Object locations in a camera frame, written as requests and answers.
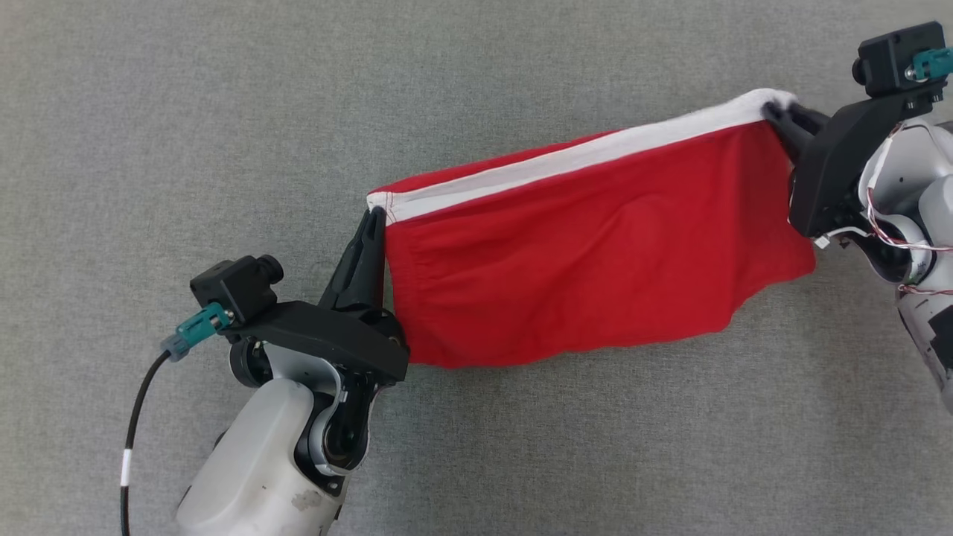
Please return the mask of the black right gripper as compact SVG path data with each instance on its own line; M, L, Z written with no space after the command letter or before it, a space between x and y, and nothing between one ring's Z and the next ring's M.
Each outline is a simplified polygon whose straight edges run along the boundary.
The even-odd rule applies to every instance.
M771 125L795 166L790 224L804 237L827 233L836 206L850 192L867 162L899 123L931 112L943 99L944 82L879 96L825 113L779 100L765 103Z

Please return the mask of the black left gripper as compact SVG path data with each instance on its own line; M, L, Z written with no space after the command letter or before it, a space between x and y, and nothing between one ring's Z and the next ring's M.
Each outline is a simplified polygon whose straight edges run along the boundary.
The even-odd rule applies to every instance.
M229 335L256 338L357 372L370 372L381 383L403 381L409 351L375 326L338 312L382 308L385 230L383 208L365 211L319 307L303 301L276 303L248 322L229 327Z

